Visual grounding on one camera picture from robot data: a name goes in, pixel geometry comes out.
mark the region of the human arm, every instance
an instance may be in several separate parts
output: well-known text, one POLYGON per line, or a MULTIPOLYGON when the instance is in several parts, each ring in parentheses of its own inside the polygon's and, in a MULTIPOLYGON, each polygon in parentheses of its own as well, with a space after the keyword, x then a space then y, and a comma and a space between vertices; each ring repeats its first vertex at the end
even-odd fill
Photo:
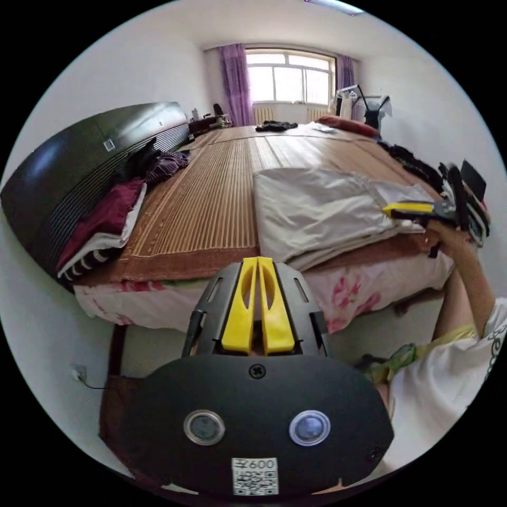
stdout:
POLYGON ((467 234, 431 221, 426 229, 426 237, 428 248, 440 242, 442 252, 454 261, 465 286, 477 333, 479 338, 483 338, 495 306, 495 296, 479 259, 468 242, 467 234))

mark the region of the pink floral bed skirt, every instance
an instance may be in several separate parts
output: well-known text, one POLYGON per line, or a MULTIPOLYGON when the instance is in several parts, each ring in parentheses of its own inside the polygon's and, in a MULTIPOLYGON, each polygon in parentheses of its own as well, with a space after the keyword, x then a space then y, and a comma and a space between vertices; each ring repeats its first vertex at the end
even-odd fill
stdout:
MULTIPOLYGON (((452 261, 440 253, 437 259, 421 255, 308 273, 305 279, 324 312, 329 332, 335 333, 362 313, 385 308, 426 288, 441 289, 452 266, 452 261)), ((206 280, 125 282, 76 286, 75 292, 90 317, 185 332, 206 285, 206 280)))

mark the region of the window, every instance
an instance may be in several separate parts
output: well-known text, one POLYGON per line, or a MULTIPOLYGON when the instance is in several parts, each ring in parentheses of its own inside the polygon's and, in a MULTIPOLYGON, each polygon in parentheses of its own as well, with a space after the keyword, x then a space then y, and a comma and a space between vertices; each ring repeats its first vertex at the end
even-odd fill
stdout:
POLYGON ((290 51, 247 50, 252 102, 327 105, 334 60, 290 51))

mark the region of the ceiling light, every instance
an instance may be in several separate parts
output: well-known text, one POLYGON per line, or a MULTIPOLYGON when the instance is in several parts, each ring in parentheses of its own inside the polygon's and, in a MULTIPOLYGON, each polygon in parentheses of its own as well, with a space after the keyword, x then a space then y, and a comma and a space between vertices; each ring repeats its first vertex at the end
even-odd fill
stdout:
POLYGON ((332 7, 337 11, 348 14, 349 16, 357 16, 358 14, 362 14, 364 12, 362 9, 346 4, 345 2, 339 2, 339 0, 305 0, 305 2, 324 5, 325 7, 332 7))

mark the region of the headboard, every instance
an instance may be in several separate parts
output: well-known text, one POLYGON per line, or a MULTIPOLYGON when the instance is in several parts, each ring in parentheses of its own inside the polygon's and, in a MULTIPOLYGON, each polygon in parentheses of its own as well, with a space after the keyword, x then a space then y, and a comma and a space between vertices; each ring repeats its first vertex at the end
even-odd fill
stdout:
POLYGON ((177 102, 86 118, 45 141, 14 171, 0 194, 3 211, 20 243, 51 277, 57 279, 60 254, 79 218, 106 194, 125 158, 153 137, 164 151, 187 143, 189 125, 177 102))

